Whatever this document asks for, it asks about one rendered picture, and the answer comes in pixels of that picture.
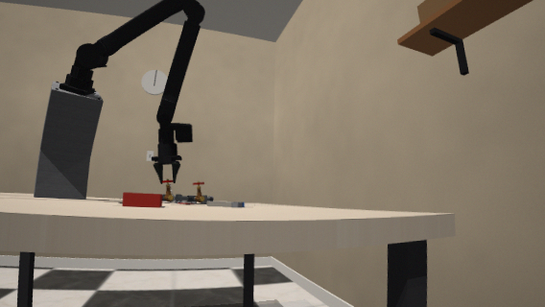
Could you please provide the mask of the red flat block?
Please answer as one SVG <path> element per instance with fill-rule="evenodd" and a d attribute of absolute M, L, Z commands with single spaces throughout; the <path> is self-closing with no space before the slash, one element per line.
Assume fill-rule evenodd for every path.
<path fill-rule="evenodd" d="M 161 194 L 123 193 L 122 206 L 160 207 Z"/>

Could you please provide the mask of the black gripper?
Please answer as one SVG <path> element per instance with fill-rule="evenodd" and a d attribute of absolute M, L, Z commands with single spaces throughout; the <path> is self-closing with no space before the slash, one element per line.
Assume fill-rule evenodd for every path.
<path fill-rule="evenodd" d="M 169 163 L 172 164 L 172 170 L 173 170 L 173 182 L 176 183 L 176 178 L 178 174 L 178 169 L 180 167 L 179 161 L 176 160 L 182 160 L 180 155 L 175 155 L 175 142 L 167 142 L 167 144 L 164 144 L 164 142 L 158 143 L 159 148 L 159 156 L 152 156 L 152 161 L 157 162 L 158 164 L 154 164 L 154 169 L 156 170 L 160 183 L 162 184 L 163 180 L 163 165 L 162 163 Z M 178 168 L 178 169 L 177 169 Z"/>

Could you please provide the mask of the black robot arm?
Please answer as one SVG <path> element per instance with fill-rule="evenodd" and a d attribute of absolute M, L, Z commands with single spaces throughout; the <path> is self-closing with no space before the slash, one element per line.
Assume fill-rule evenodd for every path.
<path fill-rule="evenodd" d="M 95 88 L 92 88 L 94 81 L 91 80 L 93 70 L 89 71 L 88 69 L 107 67 L 109 56 L 112 56 L 120 48 L 149 31 L 155 25 L 182 10 L 188 19 L 185 20 L 182 28 L 178 47 L 156 114 L 156 120 L 160 125 L 158 142 L 163 141 L 164 144 L 169 141 L 174 142 L 174 130 L 176 131 L 178 143 L 193 142 L 191 124 L 171 122 L 201 28 L 199 23 L 202 23 L 205 14 L 203 6 L 197 0 L 162 0 L 112 33 L 103 36 L 94 44 L 85 43 L 81 45 L 77 50 L 77 58 L 74 65 L 72 65 L 71 73 L 67 74 L 65 83 L 59 84 L 59 89 L 82 96 L 94 93 Z"/>

